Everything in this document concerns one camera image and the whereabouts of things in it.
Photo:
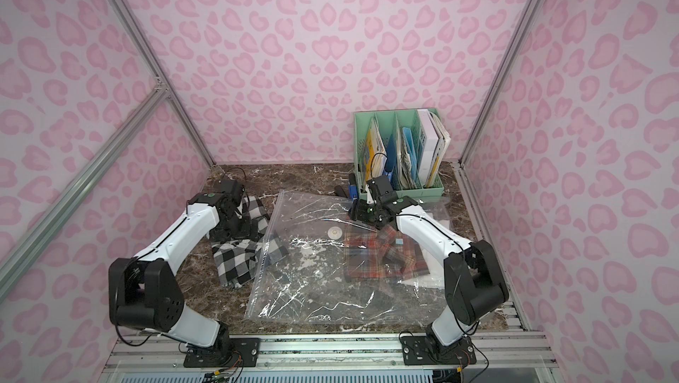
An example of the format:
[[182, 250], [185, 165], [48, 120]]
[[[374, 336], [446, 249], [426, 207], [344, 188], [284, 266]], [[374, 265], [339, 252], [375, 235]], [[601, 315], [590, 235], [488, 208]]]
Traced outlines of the red plaid shirt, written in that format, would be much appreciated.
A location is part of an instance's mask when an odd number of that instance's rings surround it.
[[343, 243], [346, 280], [388, 280], [397, 282], [402, 255], [395, 247], [400, 232], [392, 226], [379, 231], [359, 230], [353, 227], [346, 232]]

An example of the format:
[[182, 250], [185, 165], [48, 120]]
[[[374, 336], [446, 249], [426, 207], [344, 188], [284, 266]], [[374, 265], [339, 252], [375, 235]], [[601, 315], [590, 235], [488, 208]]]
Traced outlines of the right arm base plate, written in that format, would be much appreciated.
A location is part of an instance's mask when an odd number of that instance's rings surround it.
[[475, 349], [469, 337], [449, 346], [440, 344], [433, 336], [408, 333], [399, 337], [405, 365], [452, 365], [465, 368], [477, 363]]

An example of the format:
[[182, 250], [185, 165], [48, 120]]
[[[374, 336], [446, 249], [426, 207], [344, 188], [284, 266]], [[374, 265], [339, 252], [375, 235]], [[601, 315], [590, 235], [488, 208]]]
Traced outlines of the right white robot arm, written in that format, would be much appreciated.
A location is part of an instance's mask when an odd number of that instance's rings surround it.
[[446, 308], [428, 333], [439, 348], [470, 336], [477, 322], [509, 299], [509, 288], [493, 246], [472, 242], [429, 217], [409, 197], [368, 204], [355, 200], [350, 217], [382, 229], [391, 226], [413, 239], [443, 267]]

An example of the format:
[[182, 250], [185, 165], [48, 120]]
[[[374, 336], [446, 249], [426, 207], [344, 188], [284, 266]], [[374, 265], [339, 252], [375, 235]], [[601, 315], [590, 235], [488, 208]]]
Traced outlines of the clear plastic vacuum bag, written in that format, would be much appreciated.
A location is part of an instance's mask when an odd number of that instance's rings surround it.
[[443, 266], [393, 226], [349, 218], [352, 202], [282, 191], [245, 316], [280, 325], [415, 325], [447, 303]]

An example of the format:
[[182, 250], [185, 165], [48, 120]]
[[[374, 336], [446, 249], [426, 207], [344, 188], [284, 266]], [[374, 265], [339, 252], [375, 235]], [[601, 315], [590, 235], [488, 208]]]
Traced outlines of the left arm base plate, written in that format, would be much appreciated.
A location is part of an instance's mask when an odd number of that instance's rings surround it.
[[256, 366], [261, 341], [260, 338], [254, 337], [236, 337], [230, 338], [228, 342], [218, 340], [210, 348], [189, 345], [183, 367], [187, 369], [221, 369], [232, 366], [252, 368]]

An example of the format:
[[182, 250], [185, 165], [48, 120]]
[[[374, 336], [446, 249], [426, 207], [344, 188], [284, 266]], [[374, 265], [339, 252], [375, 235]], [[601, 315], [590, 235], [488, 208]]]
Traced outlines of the black white checkered shirt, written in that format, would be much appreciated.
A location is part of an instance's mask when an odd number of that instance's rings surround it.
[[219, 283], [227, 288], [240, 288], [256, 277], [263, 248], [265, 265], [273, 265], [288, 256], [288, 249], [276, 238], [265, 241], [270, 215], [258, 197], [248, 197], [242, 203], [243, 217], [250, 219], [251, 238], [233, 239], [223, 232], [210, 231], [210, 248]]

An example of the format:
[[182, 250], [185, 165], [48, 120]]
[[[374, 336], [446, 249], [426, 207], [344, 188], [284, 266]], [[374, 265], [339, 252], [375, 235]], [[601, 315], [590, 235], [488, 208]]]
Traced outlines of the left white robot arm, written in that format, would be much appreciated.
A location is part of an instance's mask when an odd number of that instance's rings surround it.
[[201, 239], [256, 241], [267, 214], [255, 197], [198, 194], [173, 224], [133, 257], [116, 259], [109, 268], [109, 318], [122, 327], [160, 333], [196, 349], [232, 350], [228, 326], [208, 319], [185, 303], [176, 280], [187, 256]]

